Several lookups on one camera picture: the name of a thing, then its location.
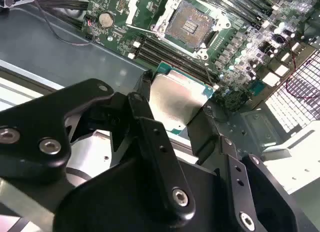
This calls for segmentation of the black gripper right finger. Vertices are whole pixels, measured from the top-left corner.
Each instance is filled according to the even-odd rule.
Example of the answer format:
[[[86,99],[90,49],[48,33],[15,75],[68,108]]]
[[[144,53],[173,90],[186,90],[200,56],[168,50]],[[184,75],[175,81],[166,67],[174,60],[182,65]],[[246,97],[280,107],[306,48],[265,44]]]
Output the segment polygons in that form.
[[[187,125],[198,158],[186,173],[196,202],[199,232],[297,232],[297,208],[263,162],[239,157],[222,135],[208,106]]]

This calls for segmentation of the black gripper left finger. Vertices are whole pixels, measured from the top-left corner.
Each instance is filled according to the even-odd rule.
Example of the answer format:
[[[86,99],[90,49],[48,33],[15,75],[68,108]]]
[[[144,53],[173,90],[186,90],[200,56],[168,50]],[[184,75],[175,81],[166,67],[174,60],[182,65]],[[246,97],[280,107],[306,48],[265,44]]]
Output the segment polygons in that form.
[[[111,133],[112,145],[124,154],[117,165],[175,155],[143,95],[116,93],[88,79],[1,112],[1,203],[40,227],[53,227],[59,205],[77,188],[66,177],[71,146],[95,130]]]

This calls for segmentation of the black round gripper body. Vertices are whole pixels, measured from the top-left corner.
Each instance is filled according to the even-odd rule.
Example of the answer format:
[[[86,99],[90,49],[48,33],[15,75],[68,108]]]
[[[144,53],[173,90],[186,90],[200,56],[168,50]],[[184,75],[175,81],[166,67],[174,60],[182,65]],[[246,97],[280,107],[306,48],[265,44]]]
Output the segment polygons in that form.
[[[237,161],[225,156],[218,174],[174,154],[131,157],[72,190],[59,205],[56,232],[233,232],[229,196]]]

